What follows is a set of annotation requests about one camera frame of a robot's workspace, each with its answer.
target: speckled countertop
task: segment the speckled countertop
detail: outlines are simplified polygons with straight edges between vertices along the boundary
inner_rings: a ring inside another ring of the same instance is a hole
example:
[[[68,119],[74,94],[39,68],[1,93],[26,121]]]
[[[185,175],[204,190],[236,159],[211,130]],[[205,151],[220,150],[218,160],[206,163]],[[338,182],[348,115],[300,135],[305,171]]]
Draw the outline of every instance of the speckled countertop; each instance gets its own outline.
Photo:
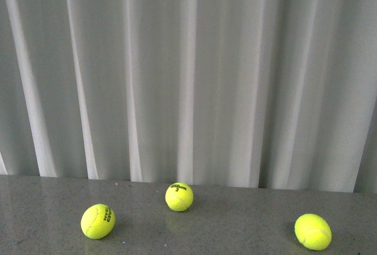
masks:
[[[192,186],[183,213],[164,201],[168,184],[0,176],[0,254],[377,254],[377,195]],[[117,221],[101,240],[80,220],[105,203]],[[295,220],[324,217],[333,240],[305,249]]]

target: yellow tennis ball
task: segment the yellow tennis ball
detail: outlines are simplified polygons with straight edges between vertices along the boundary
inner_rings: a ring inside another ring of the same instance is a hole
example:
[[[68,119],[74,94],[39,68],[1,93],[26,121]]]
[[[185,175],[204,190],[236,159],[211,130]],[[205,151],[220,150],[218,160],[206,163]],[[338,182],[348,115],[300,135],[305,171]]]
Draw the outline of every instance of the yellow tennis ball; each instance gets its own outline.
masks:
[[[81,218],[82,232],[90,239],[101,239],[108,235],[115,224],[113,210],[104,204],[90,207]]]
[[[187,210],[194,201],[194,193],[186,183],[174,183],[166,191],[165,201],[176,212]]]
[[[302,245],[311,250],[327,248],[332,239],[327,222],[318,215],[304,214],[296,220],[295,233]]]

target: curtain fold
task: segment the curtain fold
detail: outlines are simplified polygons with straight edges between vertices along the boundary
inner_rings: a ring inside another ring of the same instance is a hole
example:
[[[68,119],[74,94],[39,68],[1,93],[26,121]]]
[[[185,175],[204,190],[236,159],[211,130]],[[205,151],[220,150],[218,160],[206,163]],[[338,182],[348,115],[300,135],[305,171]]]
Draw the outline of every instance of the curtain fold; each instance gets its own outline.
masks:
[[[377,0],[0,0],[0,173],[377,192]]]

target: wilson logo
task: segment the wilson logo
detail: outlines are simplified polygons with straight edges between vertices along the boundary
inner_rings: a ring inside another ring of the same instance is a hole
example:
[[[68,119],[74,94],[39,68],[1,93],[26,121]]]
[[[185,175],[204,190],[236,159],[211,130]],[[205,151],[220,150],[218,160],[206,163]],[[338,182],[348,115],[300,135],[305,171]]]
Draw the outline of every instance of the wilson logo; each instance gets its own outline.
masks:
[[[179,188],[180,189],[183,189],[183,190],[187,190],[187,188],[185,188],[185,186],[180,186],[179,184],[173,184],[170,188],[176,188],[176,192],[179,191]]]

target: printed logo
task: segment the printed logo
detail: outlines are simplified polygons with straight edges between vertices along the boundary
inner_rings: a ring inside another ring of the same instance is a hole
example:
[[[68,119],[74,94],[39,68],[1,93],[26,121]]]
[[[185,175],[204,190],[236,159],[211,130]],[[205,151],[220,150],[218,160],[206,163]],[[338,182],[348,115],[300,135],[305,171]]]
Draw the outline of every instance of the printed logo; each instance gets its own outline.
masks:
[[[173,184],[170,188],[176,188],[176,192],[179,191],[179,188],[183,189],[183,190],[187,190],[187,188],[185,188],[185,186],[180,186],[179,184]]]
[[[107,221],[108,223],[110,222],[110,219],[111,219],[111,209],[109,206],[106,206],[105,208],[105,217],[104,217],[104,221]]]

